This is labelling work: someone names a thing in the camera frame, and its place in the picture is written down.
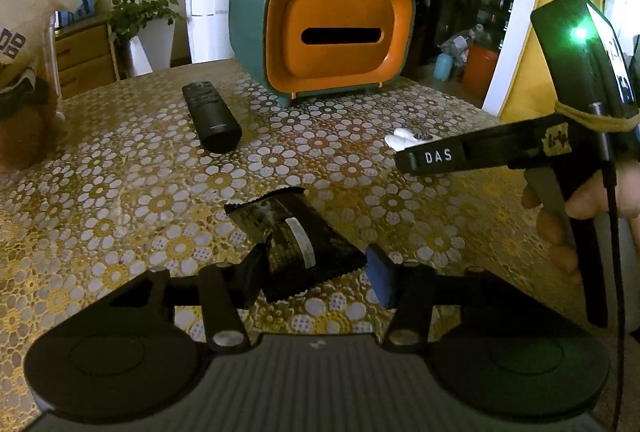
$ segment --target black remote control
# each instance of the black remote control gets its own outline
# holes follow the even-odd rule
[[[214,154],[236,148],[242,128],[211,82],[193,82],[182,88],[200,144]]]

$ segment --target drawer handle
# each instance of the drawer handle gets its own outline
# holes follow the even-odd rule
[[[72,79],[70,79],[70,80],[67,80],[66,82],[62,82],[62,83],[60,84],[60,87],[62,88],[62,87],[64,87],[64,86],[68,85],[68,84],[73,84],[73,83],[75,83],[75,82],[77,82],[77,81],[78,81],[78,77],[77,77],[77,76],[75,76],[74,78],[72,78]]]

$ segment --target tablecloth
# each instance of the tablecloth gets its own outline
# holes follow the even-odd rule
[[[210,80],[242,126],[229,154],[200,147],[180,90],[194,80]],[[395,262],[447,274],[482,266],[584,323],[581,288],[565,285],[549,265],[536,213],[520,207],[521,172],[416,177],[394,168],[384,143],[393,128],[445,137],[498,123],[428,86],[399,78],[377,94],[282,108],[237,62],[224,60],[95,89],[66,102],[65,112],[57,150],[0,186],[3,430],[38,415],[22,373],[37,336],[150,266],[188,275],[211,262],[240,262],[252,244],[224,203],[284,185],[305,187],[329,224],[361,249],[376,242]],[[253,338],[380,336],[390,318],[363,270],[286,302],[260,298],[241,316]],[[434,310],[432,337],[455,319],[453,309]],[[204,339],[197,308],[178,308],[176,324]],[[609,419],[610,403],[599,412]]]

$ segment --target human hand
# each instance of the human hand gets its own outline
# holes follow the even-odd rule
[[[616,201],[618,215],[629,220],[629,226],[636,243],[636,251],[640,253],[640,163],[625,161],[616,166],[618,185]],[[528,186],[522,195],[524,208],[540,206],[540,200],[533,188]],[[579,187],[564,205],[567,215],[574,219],[591,219],[597,214],[606,213],[607,191],[602,183],[602,171],[596,172],[587,182]],[[536,229],[540,237],[551,244],[549,258],[551,262],[566,275],[571,284],[582,281],[578,270],[578,256],[575,250],[565,242],[564,230],[560,219],[540,210]]]

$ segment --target white planter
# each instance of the white planter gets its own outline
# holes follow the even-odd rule
[[[129,76],[140,76],[168,69],[174,45],[175,24],[155,19],[141,29],[127,45],[127,71]]]

